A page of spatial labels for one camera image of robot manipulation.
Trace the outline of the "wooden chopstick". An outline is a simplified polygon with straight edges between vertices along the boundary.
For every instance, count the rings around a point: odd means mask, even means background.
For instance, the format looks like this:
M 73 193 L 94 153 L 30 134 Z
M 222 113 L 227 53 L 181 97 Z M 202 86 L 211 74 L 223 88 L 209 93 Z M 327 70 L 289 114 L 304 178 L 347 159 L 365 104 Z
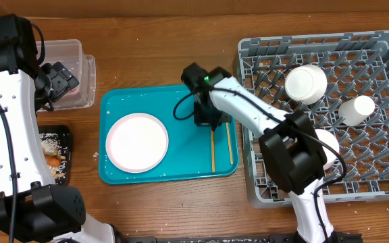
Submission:
M 233 165 L 234 164 L 234 160 L 233 160 L 233 154 L 232 154 L 232 141 L 231 141 L 231 138 L 230 138 L 229 123 L 226 123 L 226 134 L 227 134 L 227 141 L 228 141 L 228 152 L 229 152 L 230 164 Z
M 211 169 L 215 173 L 215 136 L 214 131 L 211 130 Z

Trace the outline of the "rice and peanut scraps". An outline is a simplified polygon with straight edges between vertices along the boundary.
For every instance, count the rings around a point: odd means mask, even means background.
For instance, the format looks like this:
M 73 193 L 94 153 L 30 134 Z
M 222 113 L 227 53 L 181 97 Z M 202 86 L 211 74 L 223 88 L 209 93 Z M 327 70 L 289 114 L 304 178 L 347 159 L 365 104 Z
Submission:
M 41 146 L 44 154 L 58 156 L 61 159 L 59 167 L 50 167 L 49 170 L 55 183 L 66 185 L 70 179 L 70 159 L 72 152 L 71 134 L 57 132 L 41 132 Z

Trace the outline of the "large white plate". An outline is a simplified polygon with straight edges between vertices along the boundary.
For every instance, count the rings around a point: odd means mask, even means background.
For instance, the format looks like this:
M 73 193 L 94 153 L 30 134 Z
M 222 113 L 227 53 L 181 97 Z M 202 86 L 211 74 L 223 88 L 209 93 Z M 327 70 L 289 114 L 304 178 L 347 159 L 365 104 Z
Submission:
M 147 113 L 131 113 L 110 128 L 105 150 L 118 169 L 128 173 L 143 173 L 159 165 L 169 146 L 169 136 L 163 123 Z

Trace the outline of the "orange carrot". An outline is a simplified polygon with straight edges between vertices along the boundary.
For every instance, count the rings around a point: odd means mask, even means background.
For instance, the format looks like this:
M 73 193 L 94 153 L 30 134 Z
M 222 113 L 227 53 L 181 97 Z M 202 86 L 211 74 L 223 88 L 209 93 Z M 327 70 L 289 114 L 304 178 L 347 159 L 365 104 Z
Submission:
M 61 165 L 61 159 L 58 156 L 45 154 L 45 161 L 50 167 L 59 167 Z

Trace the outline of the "white saucer plate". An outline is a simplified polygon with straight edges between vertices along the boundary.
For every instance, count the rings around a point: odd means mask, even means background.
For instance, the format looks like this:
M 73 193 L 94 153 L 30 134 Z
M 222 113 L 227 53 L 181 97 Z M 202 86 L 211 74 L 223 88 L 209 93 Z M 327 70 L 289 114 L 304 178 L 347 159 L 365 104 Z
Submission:
M 302 65 L 294 68 L 286 77 L 284 88 L 293 101 L 301 101 L 311 105 L 325 94 L 327 77 L 316 65 Z

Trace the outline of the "small white cup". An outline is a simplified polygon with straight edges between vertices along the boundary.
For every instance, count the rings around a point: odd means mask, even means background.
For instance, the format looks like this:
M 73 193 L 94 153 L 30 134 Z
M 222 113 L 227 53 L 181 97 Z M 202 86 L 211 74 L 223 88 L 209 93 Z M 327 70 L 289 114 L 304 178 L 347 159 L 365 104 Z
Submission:
M 338 115 L 347 126 L 356 126 L 367 119 L 375 110 L 375 103 L 369 96 L 361 95 L 353 98 L 339 107 Z

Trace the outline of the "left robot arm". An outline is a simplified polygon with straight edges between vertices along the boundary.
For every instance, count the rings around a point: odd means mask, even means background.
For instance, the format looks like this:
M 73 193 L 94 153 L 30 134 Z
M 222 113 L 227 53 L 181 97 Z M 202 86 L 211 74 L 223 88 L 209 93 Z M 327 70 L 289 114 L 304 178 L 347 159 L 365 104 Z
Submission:
M 121 242 L 86 212 L 77 188 L 58 185 L 42 150 L 36 113 L 78 85 L 62 63 L 45 62 L 37 25 L 0 17 L 0 230 L 10 241 Z

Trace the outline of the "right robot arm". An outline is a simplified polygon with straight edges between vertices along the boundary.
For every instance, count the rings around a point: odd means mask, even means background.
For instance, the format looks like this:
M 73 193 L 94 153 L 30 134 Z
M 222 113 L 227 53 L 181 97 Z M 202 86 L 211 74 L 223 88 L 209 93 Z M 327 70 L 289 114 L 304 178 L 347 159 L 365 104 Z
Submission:
M 264 167 L 273 183 L 289 194 L 297 218 L 296 242 L 339 242 L 323 199 L 325 151 L 303 111 L 289 113 L 249 92 L 222 67 L 208 72 L 192 63 L 181 75 L 194 96 L 191 113 L 198 126 L 211 130 L 231 118 L 248 128 L 259 141 Z

